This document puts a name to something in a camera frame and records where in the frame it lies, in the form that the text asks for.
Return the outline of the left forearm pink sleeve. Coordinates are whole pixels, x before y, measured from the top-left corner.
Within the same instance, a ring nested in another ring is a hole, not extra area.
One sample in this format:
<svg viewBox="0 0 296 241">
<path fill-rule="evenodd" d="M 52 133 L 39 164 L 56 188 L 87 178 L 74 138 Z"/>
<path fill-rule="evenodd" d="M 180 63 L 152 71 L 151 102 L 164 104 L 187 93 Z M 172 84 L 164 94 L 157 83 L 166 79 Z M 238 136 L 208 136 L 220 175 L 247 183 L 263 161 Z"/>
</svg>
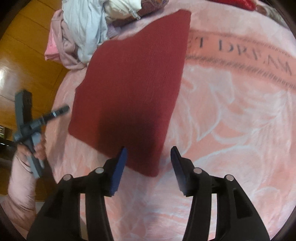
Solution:
<svg viewBox="0 0 296 241">
<path fill-rule="evenodd" d="M 35 188 L 36 179 L 27 164 L 27 157 L 16 153 L 12 162 L 8 194 L 1 201 L 1 207 L 23 237 L 27 237 L 37 215 Z"/>
</svg>

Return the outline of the person's left hand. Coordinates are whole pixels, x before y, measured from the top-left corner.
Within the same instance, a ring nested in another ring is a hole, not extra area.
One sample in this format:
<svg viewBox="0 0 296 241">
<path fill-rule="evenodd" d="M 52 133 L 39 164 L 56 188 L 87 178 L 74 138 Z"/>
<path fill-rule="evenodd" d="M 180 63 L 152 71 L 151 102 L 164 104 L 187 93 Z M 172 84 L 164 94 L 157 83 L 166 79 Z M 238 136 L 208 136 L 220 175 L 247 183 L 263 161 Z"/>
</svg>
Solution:
<svg viewBox="0 0 296 241">
<path fill-rule="evenodd" d="M 46 138 L 44 134 L 41 134 L 41 138 L 40 138 L 40 142 L 34 146 L 35 152 L 34 152 L 34 156 L 39 159 L 39 160 L 45 160 L 47 158 L 46 155 Z M 18 144 L 17 145 L 17 150 L 16 150 L 16 155 L 18 156 L 18 158 L 26 163 L 29 164 L 28 162 L 28 157 L 30 157 L 32 155 L 32 153 L 30 152 L 30 150 L 22 145 L 22 144 Z"/>
</svg>

